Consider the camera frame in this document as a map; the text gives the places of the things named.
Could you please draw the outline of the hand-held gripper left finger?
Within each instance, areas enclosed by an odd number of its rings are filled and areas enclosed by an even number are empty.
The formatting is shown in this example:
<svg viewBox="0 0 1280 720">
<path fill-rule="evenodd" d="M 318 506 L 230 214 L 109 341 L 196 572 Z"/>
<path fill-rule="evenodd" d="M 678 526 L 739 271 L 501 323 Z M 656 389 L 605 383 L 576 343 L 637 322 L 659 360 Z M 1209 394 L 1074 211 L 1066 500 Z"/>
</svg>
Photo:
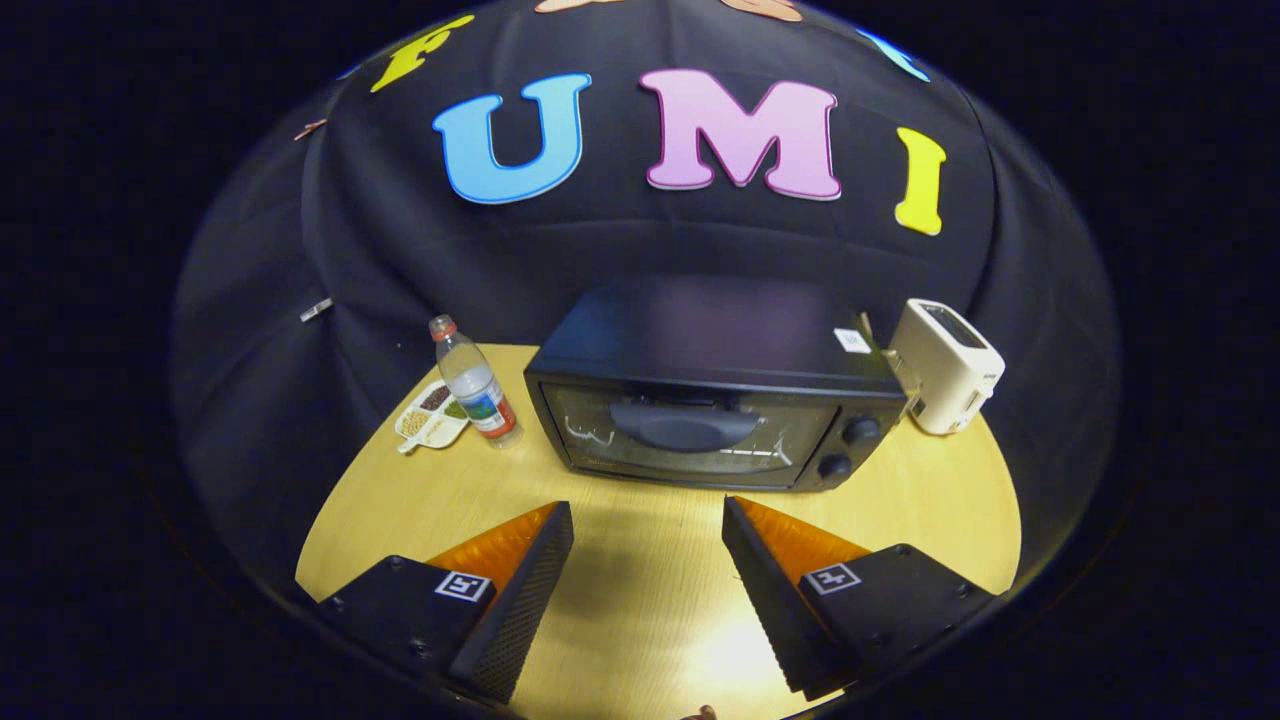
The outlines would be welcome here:
<svg viewBox="0 0 1280 720">
<path fill-rule="evenodd" d="M 389 555 L 317 610 L 399 674 L 507 705 L 573 539 L 570 503 L 545 503 L 426 561 Z"/>
</svg>

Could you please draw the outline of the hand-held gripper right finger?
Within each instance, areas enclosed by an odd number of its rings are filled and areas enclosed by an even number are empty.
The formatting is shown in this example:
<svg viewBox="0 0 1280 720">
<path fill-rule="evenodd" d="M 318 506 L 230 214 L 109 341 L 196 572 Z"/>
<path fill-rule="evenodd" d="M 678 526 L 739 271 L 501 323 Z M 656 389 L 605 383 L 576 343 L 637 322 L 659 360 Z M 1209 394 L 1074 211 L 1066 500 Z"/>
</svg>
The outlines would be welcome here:
<svg viewBox="0 0 1280 720">
<path fill-rule="evenodd" d="M 788 688 L 808 700 L 904 673 L 993 596 L 913 544 L 868 550 L 730 496 L 722 541 Z"/>
</svg>

